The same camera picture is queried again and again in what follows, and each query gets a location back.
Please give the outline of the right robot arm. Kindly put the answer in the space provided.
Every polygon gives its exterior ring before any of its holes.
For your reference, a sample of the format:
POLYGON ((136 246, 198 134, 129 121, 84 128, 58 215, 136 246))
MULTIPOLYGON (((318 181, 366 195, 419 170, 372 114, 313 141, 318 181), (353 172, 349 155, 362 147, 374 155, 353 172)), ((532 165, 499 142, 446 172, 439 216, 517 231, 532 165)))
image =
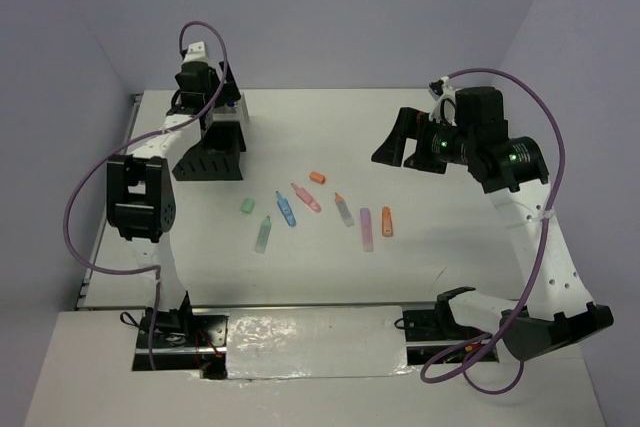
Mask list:
POLYGON ((442 89, 430 113, 401 108, 371 160, 434 174, 450 164, 466 167, 498 212, 524 281, 533 284, 513 321, 513 301, 472 287, 440 294, 434 318, 442 336, 504 328, 508 352, 526 362, 612 325, 610 308, 596 304, 582 283, 547 204, 553 188, 541 149, 530 137, 510 137, 499 90, 442 89))

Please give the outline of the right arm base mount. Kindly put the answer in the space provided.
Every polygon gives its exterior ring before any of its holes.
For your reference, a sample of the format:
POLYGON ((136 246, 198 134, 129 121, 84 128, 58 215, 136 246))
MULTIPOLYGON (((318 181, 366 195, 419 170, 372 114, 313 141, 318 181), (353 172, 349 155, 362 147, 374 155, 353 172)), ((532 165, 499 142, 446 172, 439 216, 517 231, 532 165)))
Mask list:
POLYGON ((422 366, 447 348, 482 334, 471 327, 444 327, 434 307, 403 310, 394 327, 404 333, 410 366, 422 366))

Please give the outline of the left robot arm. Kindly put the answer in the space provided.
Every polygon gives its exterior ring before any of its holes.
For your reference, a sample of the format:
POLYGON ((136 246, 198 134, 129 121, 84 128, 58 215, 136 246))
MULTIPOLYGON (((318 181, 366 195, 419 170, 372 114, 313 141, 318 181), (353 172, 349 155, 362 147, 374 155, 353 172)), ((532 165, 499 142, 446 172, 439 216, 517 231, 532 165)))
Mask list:
POLYGON ((187 289, 180 281, 169 232, 177 216, 176 181, 240 181, 246 150, 245 99, 225 62, 184 59, 176 75, 160 135, 107 162, 107 220, 151 276, 159 296, 146 307, 141 328, 171 344, 196 332, 187 289))

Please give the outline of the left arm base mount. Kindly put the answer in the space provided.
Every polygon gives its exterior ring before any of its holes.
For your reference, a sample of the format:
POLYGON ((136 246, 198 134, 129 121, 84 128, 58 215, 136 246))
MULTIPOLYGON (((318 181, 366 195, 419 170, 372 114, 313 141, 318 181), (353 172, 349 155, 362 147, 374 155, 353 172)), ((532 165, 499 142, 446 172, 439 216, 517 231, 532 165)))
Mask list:
POLYGON ((194 331, 187 334, 161 333, 153 336, 153 361, 148 355, 148 335, 129 312, 121 312, 119 320, 137 330, 132 370, 194 371, 200 378, 224 380, 226 367, 228 320, 225 315, 200 315, 194 318, 194 331))

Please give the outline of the orange tip grey highlighter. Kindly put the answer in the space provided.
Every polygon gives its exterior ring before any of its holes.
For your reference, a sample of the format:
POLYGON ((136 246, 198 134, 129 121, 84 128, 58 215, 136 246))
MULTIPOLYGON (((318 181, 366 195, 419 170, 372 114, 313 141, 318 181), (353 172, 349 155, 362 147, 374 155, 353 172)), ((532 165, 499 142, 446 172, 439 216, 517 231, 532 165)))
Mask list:
POLYGON ((341 216, 341 219, 346 227, 353 227, 355 225, 355 221, 353 216, 346 204, 344 198, 339 194, 335 193, 335 204, 341 216))

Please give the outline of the orange marker cap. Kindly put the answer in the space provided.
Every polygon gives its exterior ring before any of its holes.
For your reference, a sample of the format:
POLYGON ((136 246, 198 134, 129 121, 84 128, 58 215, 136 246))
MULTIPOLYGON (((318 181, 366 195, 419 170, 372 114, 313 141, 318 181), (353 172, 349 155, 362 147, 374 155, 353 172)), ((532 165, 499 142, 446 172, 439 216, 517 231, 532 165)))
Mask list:
POLYGON ((317 184, 324 184, 324 183, 326 182, 326 177, 325 177, 325 175, 324 175, 324 174, 321 174, 321 173, 319 173, 319 172, 316 172, 316 171, 312 171, 312 172, 309 174, 309 179, 310 179, 312 182, 315 182, 315 183, 317 183, 317 184))

